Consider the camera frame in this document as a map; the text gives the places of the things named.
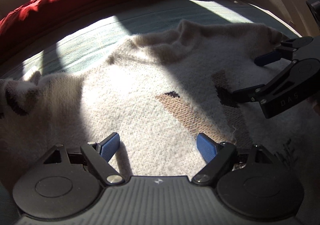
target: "tan stripe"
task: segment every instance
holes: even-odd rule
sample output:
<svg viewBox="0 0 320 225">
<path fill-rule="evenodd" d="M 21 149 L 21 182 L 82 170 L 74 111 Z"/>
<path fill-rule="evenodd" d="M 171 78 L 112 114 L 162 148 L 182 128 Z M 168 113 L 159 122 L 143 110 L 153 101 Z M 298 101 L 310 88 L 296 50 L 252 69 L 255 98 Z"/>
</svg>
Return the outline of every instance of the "tan stripe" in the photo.
<svg viewBox="0 0 320 225">
<path fill-rule="evenodd" d="M 200 132 L 203 132 L 217 143 L 229 141 L 224 134 L 218 131 L 215 126 L 202 119 L 201 116 L 181 98 L 162 94 L 156 96 L 156 99 L 158 99 L 164 105 L 165 109 L 180 121 L 194 137 Z"/>
<path fill-rule="evenodd" d="M 223 87 L 230 91 L 228 80 L 224 71 L 219 71 L 212 75 L 212 80 L 216 86 Z M 238 148 L 251 148 L 252 140 L 245 122 L 244 116 L 239 108 L 221 105 L 226 116 L 228 126 L 233 132 Z"/>
</svg>

